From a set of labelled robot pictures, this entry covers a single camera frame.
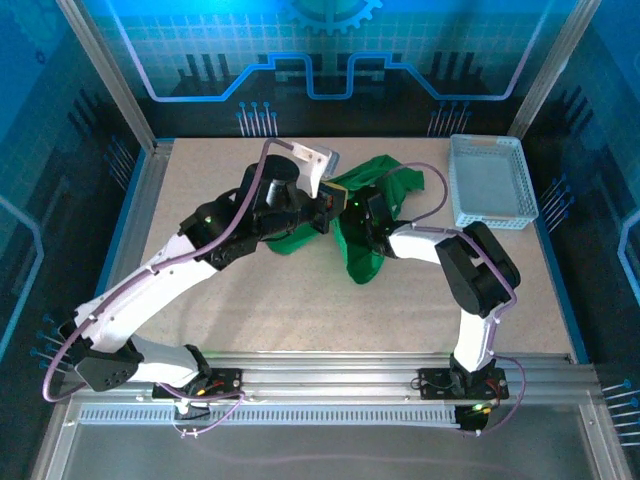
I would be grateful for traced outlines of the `pale blue plastic basket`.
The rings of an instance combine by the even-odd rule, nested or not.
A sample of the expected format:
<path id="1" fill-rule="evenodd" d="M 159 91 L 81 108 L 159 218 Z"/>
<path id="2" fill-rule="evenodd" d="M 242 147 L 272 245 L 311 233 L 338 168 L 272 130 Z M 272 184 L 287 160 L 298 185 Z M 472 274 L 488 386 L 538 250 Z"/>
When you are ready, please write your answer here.
<path id="1" fill-rule="evenodd" d="M 450 137 L 449 186 L 455 225 L 480 221 L 522 230 L 539 210 L 521 141 L 511 136 Z"/>

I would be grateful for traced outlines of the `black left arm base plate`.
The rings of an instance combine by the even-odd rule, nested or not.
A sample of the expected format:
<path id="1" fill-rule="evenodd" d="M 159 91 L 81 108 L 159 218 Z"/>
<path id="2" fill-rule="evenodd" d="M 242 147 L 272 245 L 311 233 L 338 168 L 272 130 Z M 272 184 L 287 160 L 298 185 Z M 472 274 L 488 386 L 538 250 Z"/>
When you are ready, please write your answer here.
<path id="1" fill-rule="evenodd" d="M 237 399 L 243 386 L 243 370 L 239 368 L 210 368 L 198 373 L 182 387 L 174 387 L 179 392 L 175 395 L 159 385 L 152 389 L 154 400 L 181 399 L 183 396 Z"/>

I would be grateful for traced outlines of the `aluminium side rail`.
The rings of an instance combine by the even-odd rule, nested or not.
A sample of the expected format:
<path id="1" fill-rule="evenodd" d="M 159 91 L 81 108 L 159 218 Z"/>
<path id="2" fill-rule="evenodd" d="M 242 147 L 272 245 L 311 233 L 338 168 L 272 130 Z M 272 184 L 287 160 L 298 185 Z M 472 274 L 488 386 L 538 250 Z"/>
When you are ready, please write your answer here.
<path id="1" fill-rule="evenodd" d="M 161 139 L 153 154 L 140 153 L 126 190 L 95 297 L 111 290 L 143 262 L 173 145 L 174 139 Z"/>

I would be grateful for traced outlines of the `green t-shirt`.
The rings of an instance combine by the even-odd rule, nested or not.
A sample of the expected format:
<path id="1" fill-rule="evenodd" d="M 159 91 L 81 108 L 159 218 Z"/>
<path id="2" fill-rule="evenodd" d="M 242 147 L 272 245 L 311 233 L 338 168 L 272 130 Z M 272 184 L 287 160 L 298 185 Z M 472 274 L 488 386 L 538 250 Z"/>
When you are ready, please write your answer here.
<path id="1" fill-rule="evenodd" d="M 396 219 L 407 195 L 424 189 L 424 175 L 421 171 L 403 168 L 387 176 L 388 171 L 400 165 L 399 161 L 389 155 L 379 155 L 334 177 L 332 181 L 349 191 L 350 201 L 355 199 L 356 191 L 361 188 L 379 187 L 392 217 Z M 360 285 L 371 281 L 378 274 L 385 257 L 374 253 L 367 245 L 358 244 L 357 239 L 348 238 L 347 226 L 342 219 L 332 220 L 331 228 L 350 278 Z M 309 225 L 303 225 L 286 238 L 268 242 L 267 245 L 276 254 L 290 255 L 318 235 Z"/>

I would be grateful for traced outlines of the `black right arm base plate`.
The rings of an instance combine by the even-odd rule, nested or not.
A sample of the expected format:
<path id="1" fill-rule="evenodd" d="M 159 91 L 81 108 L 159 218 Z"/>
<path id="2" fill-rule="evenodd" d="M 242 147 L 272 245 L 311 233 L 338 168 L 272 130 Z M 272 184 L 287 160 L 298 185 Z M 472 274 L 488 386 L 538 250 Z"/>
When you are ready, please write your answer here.
<path id="1" fill-rule="evenodd" d="M 464 374 L 452 368 L 422 368 L 411 381 L 421 400 L 493 400 L 510 397 L 503 369 Z"/>

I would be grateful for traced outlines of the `aluminium frame post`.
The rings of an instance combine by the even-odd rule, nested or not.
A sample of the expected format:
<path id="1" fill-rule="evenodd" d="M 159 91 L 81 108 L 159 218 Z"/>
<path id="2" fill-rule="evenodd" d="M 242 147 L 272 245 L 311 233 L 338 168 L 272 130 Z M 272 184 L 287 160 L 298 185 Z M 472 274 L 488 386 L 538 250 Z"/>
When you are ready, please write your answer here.
<path id="1" fill-rule="evenodd" d="M 528 90 L 512 124 L 508 136 L 522 140 L 534 123 L 556 81 L 566 68 L 571 55 L 591 23 L 602 0 L 576 0 L 559 31 L 545 61 Z"/>
<path id="2" fill-rule="evenodd" d="M 153 155 L 157 148 L 156 137 L 82 0 L 55 2 L 141 148 L 147 155 Z"/>

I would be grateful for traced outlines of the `black controller box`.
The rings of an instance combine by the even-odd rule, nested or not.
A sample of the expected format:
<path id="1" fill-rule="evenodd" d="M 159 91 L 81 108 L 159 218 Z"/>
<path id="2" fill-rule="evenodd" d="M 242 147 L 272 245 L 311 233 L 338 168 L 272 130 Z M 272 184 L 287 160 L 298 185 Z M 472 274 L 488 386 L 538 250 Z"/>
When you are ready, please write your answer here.
<path id="1" fill-rule="evenodd" d="M 490 402 L 456 406 L 454 410 L 455 422 L 461 431 L 478 435 L 487 426 L 493 410 L 494 405 Z"/>

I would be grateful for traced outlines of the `aluminium frame rail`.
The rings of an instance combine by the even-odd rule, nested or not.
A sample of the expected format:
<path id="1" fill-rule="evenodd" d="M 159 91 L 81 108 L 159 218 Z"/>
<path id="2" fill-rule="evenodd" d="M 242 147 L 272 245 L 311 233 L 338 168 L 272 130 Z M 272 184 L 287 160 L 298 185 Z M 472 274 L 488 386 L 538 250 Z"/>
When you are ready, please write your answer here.
<path id="1" fill-rule="evenodd" d="M 240 394 L 259 402 L 394 403 L 418 401 L 411 381 L 422 368 L 449 368 L 444 354 L 280 352 L 221 354 L 210 368 L 243 370 Z M 602 397 L 595 369 L 574 364 L 563 355 L 525 355 L 500 359 L 512 402 L 521 396 L 531 404 L 581 404 Z M 160 381 L 111 381 L 110 388 L 161 386 Z M 470 404 L 474 400 L 424 400 Z"/>

